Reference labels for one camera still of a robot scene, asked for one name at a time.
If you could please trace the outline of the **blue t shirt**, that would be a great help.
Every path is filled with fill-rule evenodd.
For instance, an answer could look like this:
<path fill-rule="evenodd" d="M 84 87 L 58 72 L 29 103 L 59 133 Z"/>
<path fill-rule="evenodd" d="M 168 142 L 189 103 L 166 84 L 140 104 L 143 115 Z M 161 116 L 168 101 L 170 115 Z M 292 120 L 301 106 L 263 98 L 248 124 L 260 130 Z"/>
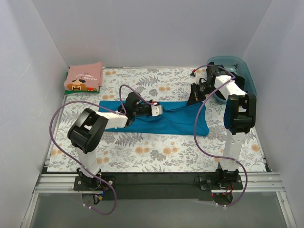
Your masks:
<path fill-rule="evenodd" d="M 190 106 L 186 101 L 161 102 L 163 114 L 156 117 L 139 116 L 131 126 L 107 129 L 107 132 L 193 135 L 197 112 L 202 103 Z"/>

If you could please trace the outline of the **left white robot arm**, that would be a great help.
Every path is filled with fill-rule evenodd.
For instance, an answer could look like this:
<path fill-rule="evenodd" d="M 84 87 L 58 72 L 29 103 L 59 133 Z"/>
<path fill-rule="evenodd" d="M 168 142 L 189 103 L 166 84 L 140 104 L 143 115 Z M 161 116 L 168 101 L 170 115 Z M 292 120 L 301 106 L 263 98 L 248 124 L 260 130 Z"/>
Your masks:
<path fill-rule="evenodd" d="M 129 93 L 116 111 L 95 112 L 86 108 L 67 134 L 78 153 L 81 165 L 77 174 L 82 183 L 91 190 L 100 188 L 101 181 L 95 178 L 101 176 L 95 150 L 105 130 L 129 127 L 138 116 L 155 117 L 161 114 L 163 107 L 158 102 L 144 102 L 135 92 Z"/>

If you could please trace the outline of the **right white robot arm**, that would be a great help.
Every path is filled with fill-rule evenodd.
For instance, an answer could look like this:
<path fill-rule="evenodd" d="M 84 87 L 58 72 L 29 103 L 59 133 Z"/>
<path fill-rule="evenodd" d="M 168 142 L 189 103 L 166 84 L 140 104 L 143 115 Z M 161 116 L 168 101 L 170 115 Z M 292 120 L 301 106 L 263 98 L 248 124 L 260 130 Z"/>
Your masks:
<path fill-rule="evenodd" d="M 206 76 L 199 75 L 197 69 L 190 74 L 194 83 L 190 85 L 187 105 L 202 102 L 204 107 L 212 95 L 220 92 L 226 100 L 223 123 L 227 133 L 224 153 L 219 157 L 216 171 L 199 177 L 199 185 L 202 190 L 242 189 L 239 157 L 245 137 L 256 123 L 257 99 L 254 94 L 244 91 L 244 80 L 235 73 L 213 62 L 205 67 Z"/>

